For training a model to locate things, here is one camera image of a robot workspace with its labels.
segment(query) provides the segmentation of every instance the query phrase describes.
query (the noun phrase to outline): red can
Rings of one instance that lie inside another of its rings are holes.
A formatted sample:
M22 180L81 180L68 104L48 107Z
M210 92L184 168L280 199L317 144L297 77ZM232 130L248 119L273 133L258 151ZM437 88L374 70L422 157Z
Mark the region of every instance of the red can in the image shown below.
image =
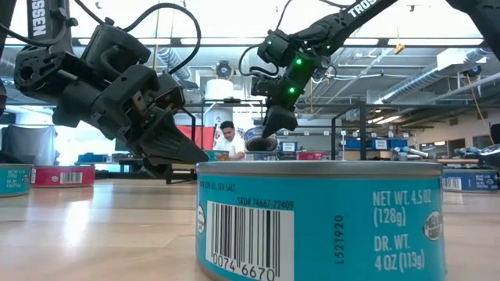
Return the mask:
M94 185L94 166L35 166L32 187L90 187Z
M326 151L301 151L297 152L298 160L321 160L323 155L328 154Z

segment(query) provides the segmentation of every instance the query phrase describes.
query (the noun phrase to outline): white shirt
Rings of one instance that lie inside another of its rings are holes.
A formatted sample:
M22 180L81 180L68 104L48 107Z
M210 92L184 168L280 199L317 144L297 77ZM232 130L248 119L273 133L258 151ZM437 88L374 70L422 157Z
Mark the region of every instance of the white shirt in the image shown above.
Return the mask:
M229 157L234 157L238 152L245 153L245 143L239 136L234 136L231 141L226 140L224 136L220 136L213 150L229 151Z

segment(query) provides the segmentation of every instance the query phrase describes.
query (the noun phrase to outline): man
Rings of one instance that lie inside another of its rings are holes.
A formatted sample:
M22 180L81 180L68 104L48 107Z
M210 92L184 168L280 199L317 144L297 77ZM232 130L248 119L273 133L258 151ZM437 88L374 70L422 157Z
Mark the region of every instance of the man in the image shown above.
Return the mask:
M245 143L236 135L234 124L231 121L224 121L220 124L220 129L224 137L217 139L213 150L229 151L230 160L242 160L245 157Z

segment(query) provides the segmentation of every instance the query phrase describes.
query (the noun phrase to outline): teal can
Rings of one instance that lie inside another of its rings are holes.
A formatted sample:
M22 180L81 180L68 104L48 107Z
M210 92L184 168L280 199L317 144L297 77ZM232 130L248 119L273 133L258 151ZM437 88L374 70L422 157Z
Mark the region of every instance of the teal can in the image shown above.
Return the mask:
M0 164L0 197L28 194L32 165Z
M445 281L441 165L205 162L196 255L214 279Z
M209 156L209 162L229 161L229 151L205 151Z

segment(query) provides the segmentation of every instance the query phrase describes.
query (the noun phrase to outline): metal can lid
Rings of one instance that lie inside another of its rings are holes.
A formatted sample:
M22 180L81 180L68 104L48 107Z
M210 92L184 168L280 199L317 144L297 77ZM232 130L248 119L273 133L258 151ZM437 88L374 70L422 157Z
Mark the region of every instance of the metal can lid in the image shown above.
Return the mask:
M440 176L442 165L429 162L389 161L253 161L203 162L197 173L262 176Z

